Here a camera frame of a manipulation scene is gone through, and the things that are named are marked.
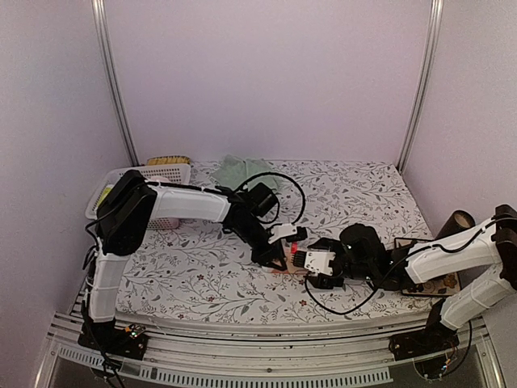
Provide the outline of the orange patterned towel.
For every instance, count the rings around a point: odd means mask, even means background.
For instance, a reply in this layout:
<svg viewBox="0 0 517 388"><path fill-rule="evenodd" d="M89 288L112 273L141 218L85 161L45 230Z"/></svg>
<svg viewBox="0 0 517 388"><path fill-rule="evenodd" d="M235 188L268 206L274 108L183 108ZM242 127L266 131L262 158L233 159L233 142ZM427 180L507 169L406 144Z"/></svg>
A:
<svg viewBox="0 0 517 388"><path fill-rule="evenodd" d="M281 275L306 275L308 270L303 267L297 267L293 263L294 254L298 251L298 249L304 250L305 248L301 246L298 242L288 242L284 247L285 258L284 261L286 263L286 269L280 271L275 268L263 268L264 272L272 273L272 274L281 274Z"/></svg>

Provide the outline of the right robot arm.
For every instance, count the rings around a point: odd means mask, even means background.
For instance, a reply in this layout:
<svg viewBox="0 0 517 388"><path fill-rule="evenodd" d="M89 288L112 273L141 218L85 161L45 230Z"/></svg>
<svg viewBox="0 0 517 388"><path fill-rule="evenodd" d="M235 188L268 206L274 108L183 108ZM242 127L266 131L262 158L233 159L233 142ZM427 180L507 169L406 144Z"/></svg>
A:
<svg viewBox="0 0 517 388"><path fill-rule="evenodd" d="M352 279L367 281L373 291L411 289L484 266L486 270L465 289L433 305L417 341L424 352L435 352L471 318L516 292L516 211L499 205L478 225L391 250L374 228L355 223L338 239L321 238L308 250L294 252L292 262L306 270L306 287L333 289Z"/></svg>

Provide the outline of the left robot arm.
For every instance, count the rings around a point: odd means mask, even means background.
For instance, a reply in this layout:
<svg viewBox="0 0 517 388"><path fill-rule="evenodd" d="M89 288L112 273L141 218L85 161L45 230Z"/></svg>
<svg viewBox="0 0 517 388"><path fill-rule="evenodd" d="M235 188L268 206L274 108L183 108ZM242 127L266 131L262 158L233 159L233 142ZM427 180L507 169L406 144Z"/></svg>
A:
<svg viewBox="0 0 517 388"><path fill-rule="evenodd" d="M102 350L120 344L116 295L128 259L143 243L148 224L161 218L220 223L251 249L253 263L284 271L282 242L299 242L307 231L297 221L279 224L263 217L280 202L271 188L254 175L236 188L202 188L146 179L138 170L126 171L97 208L85 231L95 243L86 253L88 271L85 320L88 336Z"/></svg>

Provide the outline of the dark cylinder roll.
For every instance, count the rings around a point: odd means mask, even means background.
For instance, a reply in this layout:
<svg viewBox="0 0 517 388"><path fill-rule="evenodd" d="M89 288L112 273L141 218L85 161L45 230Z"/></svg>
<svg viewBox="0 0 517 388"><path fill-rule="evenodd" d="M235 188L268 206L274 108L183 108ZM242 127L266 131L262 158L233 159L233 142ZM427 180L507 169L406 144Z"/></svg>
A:
<svg viewBox="0 0 517 388"><path fill-rule="evenodd" d="M461 209L455 210L441 226L434 243L455 244L469 236L469 231L476 225L473 216Z"/></svg>

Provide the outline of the green towel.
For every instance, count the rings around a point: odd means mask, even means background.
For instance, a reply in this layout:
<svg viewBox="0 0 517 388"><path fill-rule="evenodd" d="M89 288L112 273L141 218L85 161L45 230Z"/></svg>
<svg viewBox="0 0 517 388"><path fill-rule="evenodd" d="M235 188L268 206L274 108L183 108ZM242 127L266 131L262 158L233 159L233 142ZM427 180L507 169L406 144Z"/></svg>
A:
<svg viewBox="0 0 517 388"><path fill-rule="evenodd" d="M235 189L250 177L265 172L273 172L273 169L263 159L226 155L211 173L211 178L219 186Z"/></svg>

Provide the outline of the floral tablecloth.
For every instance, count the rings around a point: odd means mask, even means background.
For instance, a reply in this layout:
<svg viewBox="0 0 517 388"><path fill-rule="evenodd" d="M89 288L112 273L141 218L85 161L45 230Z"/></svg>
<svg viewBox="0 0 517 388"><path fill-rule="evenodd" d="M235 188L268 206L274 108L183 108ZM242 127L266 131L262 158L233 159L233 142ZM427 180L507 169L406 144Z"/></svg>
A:
<svg viewBox="0 0 517 388"><path fill-rule="evenodd" d="M271 215L297 221L308 242L337 238L356 222L382 243L429 238L430 231L396 167L388 162L269 161L279 173L280 206ZM126 264L118 314L235 324L332 323L426 313L431 299L373 293L352 281L306 292L303 275L281 275L253 264L250 248L216 223L182 221L150 230Z"/></svg>

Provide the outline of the white plastic basket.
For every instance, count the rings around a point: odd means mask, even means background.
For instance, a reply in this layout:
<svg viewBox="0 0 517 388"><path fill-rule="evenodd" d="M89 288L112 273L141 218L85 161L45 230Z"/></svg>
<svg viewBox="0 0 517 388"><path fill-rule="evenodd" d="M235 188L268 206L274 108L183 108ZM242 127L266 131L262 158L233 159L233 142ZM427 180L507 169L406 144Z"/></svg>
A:
<svg viewBox="0 0 517 388"><path fill-rule="evenodd" d="M96 209L96 204L101 191L107 184L114 185L114 188L108 196L111 194L124 196L130 188L136 187L136 185L141 183L144 179L188 185L190 178L190 164L126 167L109 171L95 189L94 195L90 198L86 207L85 217L89 220L97 218L98 209Z"/></svg>

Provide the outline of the woven straw brush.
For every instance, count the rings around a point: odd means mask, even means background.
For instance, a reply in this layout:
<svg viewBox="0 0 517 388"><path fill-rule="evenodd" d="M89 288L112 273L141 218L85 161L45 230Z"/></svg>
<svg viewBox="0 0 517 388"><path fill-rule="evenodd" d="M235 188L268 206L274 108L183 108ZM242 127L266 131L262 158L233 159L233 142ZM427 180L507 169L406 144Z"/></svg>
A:
<svg viewBox="0 0 517 388"><path fill-rule="evenodd" d="M172 156L161 156L156 158L149 158L147 160L147 166L157 166L157 165L170 165L170 164L190 164L191 160L189 157L182 155L172 155Z"/></svg>

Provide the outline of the yellow rolled towel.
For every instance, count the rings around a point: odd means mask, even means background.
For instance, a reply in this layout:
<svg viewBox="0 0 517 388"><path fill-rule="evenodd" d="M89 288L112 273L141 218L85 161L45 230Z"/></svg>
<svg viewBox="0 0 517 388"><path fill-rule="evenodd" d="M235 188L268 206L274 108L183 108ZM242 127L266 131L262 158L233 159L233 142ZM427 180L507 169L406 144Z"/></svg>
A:
<svg viewBox="0 0 517 388"><path fill-rule="evenodd" d="M96 204L96 209L98 209L100 207L100 205L103 203L103 201L106 199L106 197L108 196L108 194L112 191L112 189L114 188L114 185L113 184L107 184L104 189L101 191L100 193L100 196L99 196L99 199L97 201L97 204Z"/></svg>

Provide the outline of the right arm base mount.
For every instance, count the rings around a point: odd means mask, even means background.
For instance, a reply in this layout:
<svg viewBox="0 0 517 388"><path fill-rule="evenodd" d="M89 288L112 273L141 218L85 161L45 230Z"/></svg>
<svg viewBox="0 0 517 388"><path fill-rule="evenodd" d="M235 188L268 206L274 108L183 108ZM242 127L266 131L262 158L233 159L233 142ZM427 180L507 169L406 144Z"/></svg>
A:
<svg viewBox="0 0 517 388"><path fill-rule="evenodd" d="M396 361L442 352L459 345L457 330L441 323L389 337L389 351Z"/></svg>

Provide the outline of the metal front rail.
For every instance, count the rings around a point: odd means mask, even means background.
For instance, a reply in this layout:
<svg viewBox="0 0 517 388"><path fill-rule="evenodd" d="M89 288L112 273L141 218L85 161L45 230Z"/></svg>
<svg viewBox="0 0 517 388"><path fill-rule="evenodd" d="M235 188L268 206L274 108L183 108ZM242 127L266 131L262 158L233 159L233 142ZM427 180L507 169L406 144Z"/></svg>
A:
<svg viewBox="0 0 517 388"><path fill-rule="evenodd" d="M423 328L423 314L336 323L238 325L120 314L118 327L142 323L149 337L143 361L118 360L125 387L509 387L482 318L473 320L466 360L450 377L429 382L419 361L396 361L389 337ZM34 387L110 387L103 358L78 344L78 311L55 313L44 339Z"/></svg>

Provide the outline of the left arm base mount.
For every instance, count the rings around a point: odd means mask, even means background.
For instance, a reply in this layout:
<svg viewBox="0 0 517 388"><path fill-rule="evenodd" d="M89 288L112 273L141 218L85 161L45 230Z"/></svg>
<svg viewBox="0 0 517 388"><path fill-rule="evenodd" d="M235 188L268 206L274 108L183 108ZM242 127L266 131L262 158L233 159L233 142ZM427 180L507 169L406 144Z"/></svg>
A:
<svg viewBox="0 0 517 388"><path fill-rule="evenodd" d="M148 341L145 326L132 323L125 328L117 328L115 321L84 322L78 338L78 344L84 348L138 361L143 360Z"/></svg>

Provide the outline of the right metal frame post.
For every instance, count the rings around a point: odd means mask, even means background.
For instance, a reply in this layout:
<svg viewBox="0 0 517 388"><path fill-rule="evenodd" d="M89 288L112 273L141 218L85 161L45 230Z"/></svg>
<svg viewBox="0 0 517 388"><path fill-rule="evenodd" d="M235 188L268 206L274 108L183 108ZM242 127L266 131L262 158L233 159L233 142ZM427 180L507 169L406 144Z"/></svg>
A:
<svg viewBox="0 0 517 388"><path fill-rule="evenodd" d="M427 38L424 45L422 65L418 77L417 89L414 96L414 102L412 105L406 134L402 142L401 152L397 160L397 170L400 175L404 175L404 172L409 165L411 150L417 137L419 121L422 116L425 98L427 96L427 89L430 84L435 55L439 43L441 21L443 17L443 5L443 0L431 1L431 10L427 27Z"/></svg>

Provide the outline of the metal frame post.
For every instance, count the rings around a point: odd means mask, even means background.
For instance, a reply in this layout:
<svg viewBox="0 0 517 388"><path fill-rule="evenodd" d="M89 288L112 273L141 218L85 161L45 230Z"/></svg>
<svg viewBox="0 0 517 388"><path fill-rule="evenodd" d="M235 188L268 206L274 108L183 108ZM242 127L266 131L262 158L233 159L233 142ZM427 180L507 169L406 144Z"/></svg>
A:
<svg viewBox="0 0 517 388"><path fill-rule="evenodd" d="M443 17L443 5L443 0L431 1L431 10L427 27L427 38L424 45L422 65L418 77L417 89L414 96L414 102L412 105L406 134L402 142L401 152L397 160L397 170L400 175L404 175L404 172L409 165L411 150L417 137L419 121L422 116L425 98L427 96L427 89L430 84L435 55L439 43L441 21Z"/></svg>
<svg viewBox="0 0 517 388"><path fill-rule="evenodd" d="M106 73L108 90L113 104L116 122L118 124L122 142L131 166L137 167L140 161L137 155L131 129L128 122L127 113L120 89L120 84L116 74L115 58L113 56L109 29L107 23L106 2L103 0L92 0L92 11L95 23L95 30L98 37L100 55Z"/></svg>

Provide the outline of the left metal frame post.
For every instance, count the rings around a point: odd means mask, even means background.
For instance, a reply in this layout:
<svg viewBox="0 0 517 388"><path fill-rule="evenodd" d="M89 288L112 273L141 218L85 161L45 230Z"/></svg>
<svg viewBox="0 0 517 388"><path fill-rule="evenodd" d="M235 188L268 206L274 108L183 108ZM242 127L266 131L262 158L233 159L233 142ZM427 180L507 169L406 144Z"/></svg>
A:
<svg viewBox="0 0 517 388"><path fill-rule="evenodd" d="M109 29L107 23L106 2L103 0L92 0L92 11L95 23L95 30L98 37L100 55L106 73L108 90L113 104L116 122L118 124L122 142L131 166L137 167L140 161L137 155L131 129L128 122L127 113L120 89L120 84L116 74L115 58L113 56Z"/></svg>

